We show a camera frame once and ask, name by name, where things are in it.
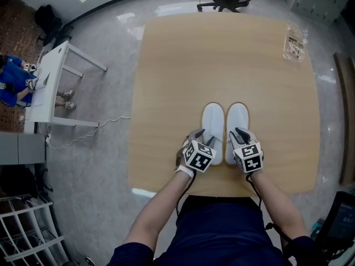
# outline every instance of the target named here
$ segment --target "red brick floor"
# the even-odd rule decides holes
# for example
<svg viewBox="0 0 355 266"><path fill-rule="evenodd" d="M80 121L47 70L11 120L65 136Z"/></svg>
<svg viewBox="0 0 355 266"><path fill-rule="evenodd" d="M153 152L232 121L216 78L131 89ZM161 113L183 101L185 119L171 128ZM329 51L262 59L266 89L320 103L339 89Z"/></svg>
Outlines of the red brick floor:
<svg viewBox="0 0 355 266"><path fill-rule="evenodd" d="M35 10L20 0L0 0L0 52L36 63L42 42L36 42L43 32L34 22ZM22 132L24 109L9 108L0 103L0 130Z"/></svg>

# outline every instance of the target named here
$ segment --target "white desk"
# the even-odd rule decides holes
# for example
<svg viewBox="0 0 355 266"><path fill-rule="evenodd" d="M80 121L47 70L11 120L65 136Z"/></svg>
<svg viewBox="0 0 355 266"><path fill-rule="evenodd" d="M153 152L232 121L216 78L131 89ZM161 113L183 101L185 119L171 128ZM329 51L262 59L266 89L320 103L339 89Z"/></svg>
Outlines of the white desk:
<svg viewBox="0 0 355 266"><path fill-rule="evenodd" d="M79 77L83 77L83 73L80 73L66 65L64 65L65 58L67 57L68 52L72 52L75 55L81 57L92 65L107 71L107 67L101 62L96 61L89 55L83 53L78 48L69 44L68 41L62 43L60 46L54 48L52 51L47 53L40 63L40 66L37 70L38 77L42 74L46 75L49 73L45 88L40 89L44 90L42 92L35 91L33 93L33 100L35 99L36 94L44 94L43 104L34 105L32 100L31 109L29 110L29 120L33 122L50 122L52 124L61 124L68 126L82 125L82 126L92 126L98 127L98 122L88 122L74 119L67 119L54 116L54 104L56 99L56 94L58 90L60 76L62 74L62 69L73 73Z"/></svg>

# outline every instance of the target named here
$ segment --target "white slipper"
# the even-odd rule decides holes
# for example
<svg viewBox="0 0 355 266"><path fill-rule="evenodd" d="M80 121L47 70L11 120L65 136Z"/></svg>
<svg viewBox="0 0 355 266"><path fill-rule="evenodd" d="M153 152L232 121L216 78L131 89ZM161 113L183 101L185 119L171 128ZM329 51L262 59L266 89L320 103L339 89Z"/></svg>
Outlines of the white slipper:
<svg viewBox="0 0 355 266"><path fill-rule="evenodd" d="M228 165L236 165L233 155L233 146L229 132L235 133L235 127L248 129L249 127L249 113L246 106L242 103L232 104L227 113L226 125L226 149L224 160Z"/></svg>
<svg viewBox="0 0 355 266"><path fill-rule="evenodd" d="M204 144L213 136L216 139L213 149L217 151L217 154L212 161L212 166L218 166L223 161L224 119L224 112L219 104L207 104L202 114L202 128L205 129Z"/></svg>

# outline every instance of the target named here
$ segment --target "black and white marker cube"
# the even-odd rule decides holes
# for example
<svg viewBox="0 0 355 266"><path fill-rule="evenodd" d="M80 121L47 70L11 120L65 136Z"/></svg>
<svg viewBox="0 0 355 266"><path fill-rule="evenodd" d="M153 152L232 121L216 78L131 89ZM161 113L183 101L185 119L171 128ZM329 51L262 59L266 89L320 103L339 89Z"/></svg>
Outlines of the black and white marker cube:
<svg viewBox="0 0 355 266"><path fill-rule="evenodd" d="M215 158L217 151L196 140L192 140L182 153L188 167L205 172Z"/></svg>
<svg viewBox="0 0 355 266"><path fill-rule="evenodd" d="M244 146L243 148L235 149L233 154L237 164L244 173L259 170L263 167L260 143Z"/></svg>

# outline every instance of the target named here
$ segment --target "dark pants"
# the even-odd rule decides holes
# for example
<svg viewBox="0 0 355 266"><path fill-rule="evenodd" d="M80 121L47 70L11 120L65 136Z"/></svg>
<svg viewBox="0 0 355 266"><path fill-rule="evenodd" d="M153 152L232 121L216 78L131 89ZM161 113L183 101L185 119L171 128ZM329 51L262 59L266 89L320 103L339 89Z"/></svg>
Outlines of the dark pants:
<svg viewBox="0 0 355 266"><path fill-rule="evenodd" d="M189 195L181 208L180 214L176 220L176 224L178 223L178 220L180 220L185 214L193 210L205 207L207 205L219 203L248 206L261 212L258 205L250 197L207 197Z"/></svg>

